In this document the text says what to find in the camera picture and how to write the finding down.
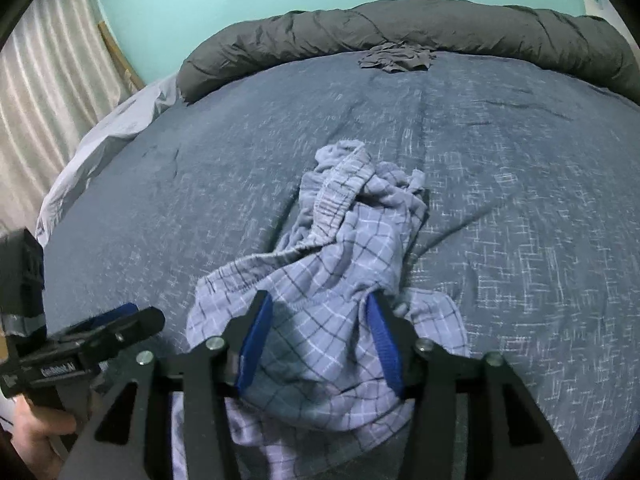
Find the mattress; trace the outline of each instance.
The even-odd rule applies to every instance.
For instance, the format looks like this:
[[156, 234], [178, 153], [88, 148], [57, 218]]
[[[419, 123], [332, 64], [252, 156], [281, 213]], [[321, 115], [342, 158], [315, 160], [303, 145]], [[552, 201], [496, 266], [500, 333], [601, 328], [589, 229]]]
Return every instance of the mattress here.
[[[474, 355], [504, 352], [580, 478], [604, 478], [640, 423], [640, 107], [517, 59], [439, 52], [388, 74], [361, 57], [282, 64], [165, 111], [52, 232], [50, 328], [152, 304], [167, 324], [145, 347], [185, 350], [196, 280], [272, 250], [316, 150], [359, 139], [426, 174], [405, 283], [449, 294]], [[370, 475], [352, 466], [329, 476]]]

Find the metal bolt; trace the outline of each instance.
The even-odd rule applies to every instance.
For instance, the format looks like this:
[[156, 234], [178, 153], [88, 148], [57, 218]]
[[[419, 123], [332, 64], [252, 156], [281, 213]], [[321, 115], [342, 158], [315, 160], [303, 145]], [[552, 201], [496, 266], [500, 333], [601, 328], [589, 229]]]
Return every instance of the metal bolt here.
[[486, 363], [489, 366], [502, 366], [502, 363], [504, 362], [504, 357], [502, 357], [502, 354], [500, 352], [489, 352], [486, 355]]
[[433, 350], [435, 343], [431, 339], [420, 338], [415, 342], [415, 349], [418, 352], [430, 352]]
[[153, 360], [154, 360], [153, 352], [150, 352], [149, 350], [143, 350], [136, 356], [136, 362], [139, 365], [148, 365]]
[[225, 340], [218, 336], [210, 337], [205, 343], [209, 350], [220, 350], [224, 348], [225, 344]]

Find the hand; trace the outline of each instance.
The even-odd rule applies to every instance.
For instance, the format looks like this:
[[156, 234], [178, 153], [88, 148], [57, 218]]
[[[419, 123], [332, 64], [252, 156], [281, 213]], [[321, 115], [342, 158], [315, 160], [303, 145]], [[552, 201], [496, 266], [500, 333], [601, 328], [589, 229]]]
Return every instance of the hand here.
[[54, 480], [62, 468], [62, 459], [51, 448], [49, 437], [75, 430], [73, 415], [33, 406], [23, 396], [17, 397], [11, 443], [38, 480]]

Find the checkered garment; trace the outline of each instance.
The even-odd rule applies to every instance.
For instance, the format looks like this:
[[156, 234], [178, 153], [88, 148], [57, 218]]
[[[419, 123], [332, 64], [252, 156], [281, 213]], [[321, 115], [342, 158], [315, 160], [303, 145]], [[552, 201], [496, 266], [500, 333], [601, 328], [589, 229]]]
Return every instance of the checkered garment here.
[[[424, 174], [372, 163], [342, 140], [316, 153], [302, 177], [300, 213], [276, 251], [202, 278], [186, 336], [192, 347], [246, 312], [255, 293], [274, 300], [273, 326], [254, 382], [227, 399], [244, 478], [312, 476], [389, 439], [412, 415], [386, 386], [365, 316], [383, 289], [419, 336], [468, 354], [460, 313], [445, 294], [399, 290], [402, 258], [426, 219]], [[185, 478], [182, 399], [174, 405], [174, 475]]]

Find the beige curtain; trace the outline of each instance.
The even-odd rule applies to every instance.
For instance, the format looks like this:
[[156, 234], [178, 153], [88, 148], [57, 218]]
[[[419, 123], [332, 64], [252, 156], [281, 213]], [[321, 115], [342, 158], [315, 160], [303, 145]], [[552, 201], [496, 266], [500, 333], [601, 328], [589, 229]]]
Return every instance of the beige curtain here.
[[0, 233], [34, 229], [78, 142], [129, 97], [94, 0], [34, 0], [0, 52]]

